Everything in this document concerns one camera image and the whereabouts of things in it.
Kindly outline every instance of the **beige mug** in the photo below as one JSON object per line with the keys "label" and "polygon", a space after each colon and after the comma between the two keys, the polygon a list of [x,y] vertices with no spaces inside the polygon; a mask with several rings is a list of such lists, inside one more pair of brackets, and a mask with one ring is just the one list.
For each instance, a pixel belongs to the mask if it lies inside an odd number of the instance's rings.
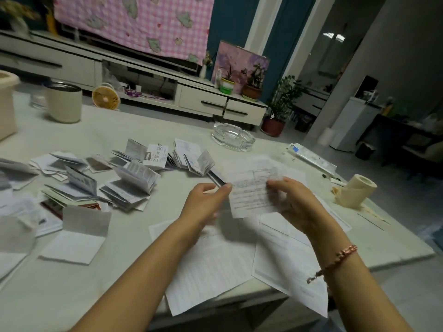
{"label": "beige mug", "polygon": [[81,118],[81,88],[69,83],[54,82],[43,85],[48,114],[56,121],[74,123]]}

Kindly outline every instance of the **mini fan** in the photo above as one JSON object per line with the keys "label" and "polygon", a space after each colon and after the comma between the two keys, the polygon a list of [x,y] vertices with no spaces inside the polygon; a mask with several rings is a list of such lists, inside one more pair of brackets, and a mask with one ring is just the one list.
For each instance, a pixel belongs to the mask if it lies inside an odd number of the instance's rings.
{"label": "mini fan", "polygon": [[102,83],[101,86],[92,92],[94,105],[101,108],[117,109],[120,105],[120,97],[109,83]]}

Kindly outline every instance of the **black handle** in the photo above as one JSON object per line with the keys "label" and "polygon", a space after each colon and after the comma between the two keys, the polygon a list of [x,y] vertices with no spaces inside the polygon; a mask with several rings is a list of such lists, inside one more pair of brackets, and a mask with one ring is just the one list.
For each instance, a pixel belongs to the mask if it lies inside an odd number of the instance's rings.
{"label": "black handle", "polygon": [[38,63],[38,64],[42,64],[44,66],[51,66],[52,68],[62,68],[63,67],[63,65],[61,65],[61,64],[53,63],[53,62],[50,62],[50,61],[42,61],[42,60],[39,60],[39,59],[36,59],[36,58],[19,55],[17,53],[5,51],[5,50],[0,50],[0,53],[4,53],[6,55],[17,57],[17,58],[23,59],[25,61],[32,61],[32,62],[35,62],[35,63]]}
{"label": "black handle", "polygon": [[214,103],[210,103],[209,101],[200,101],[203,105],[210,105],[210,106],[215,106],[215,107],[219,107],[219,108],[224,108],[224,105],[218,105],[218,104],[214,104]]}
{"label": "black handle", "polygon": [[245,112],[239,112],[239,111],[235,111],[235,110],[233,110],[233,109],[226,109],[226,111],[228,111],[228,112],[233,112],[233,113],[237,113],[237,114],[240,114],[240,115],[244,115],[244,116],[247,116],[248,114],[247,113],[245,113]]}

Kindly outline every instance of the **bracelet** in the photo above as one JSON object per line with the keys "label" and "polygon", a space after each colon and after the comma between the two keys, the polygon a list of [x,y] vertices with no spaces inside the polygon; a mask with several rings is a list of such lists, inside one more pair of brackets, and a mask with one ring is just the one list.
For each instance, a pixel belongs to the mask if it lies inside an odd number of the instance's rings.
{"label": "bracelet", "polygon": [[326,267],[324,267],[323,269],[320,269],[319,271],[317,271],[314,275],[314,277],[309,277],[306,282],[307,284],[311,283],[314,279],[324,275],[324,273],[326,271],[328,271],[329,269],[335,268],[337,265],[339,265],[340,263],[342,263],[349,255],[351,255],[353,252],[357,251],[357,246],[356,245],[350,245],[348,248],[343,249],[342,251],[339,251],[336,255],[337,258],[335,259],[334,262],[330,263],[329,265],[327,265]]}

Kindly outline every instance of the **pink checkered cloth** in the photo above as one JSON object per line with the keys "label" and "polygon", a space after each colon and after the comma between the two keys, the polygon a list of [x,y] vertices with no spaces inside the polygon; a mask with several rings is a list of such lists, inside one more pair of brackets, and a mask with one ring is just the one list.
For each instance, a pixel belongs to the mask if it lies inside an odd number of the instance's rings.
{"label": "pink checkered cloth", "polygon": [[55,18],[131,49],[202,65],[214,0],[54,0]]}

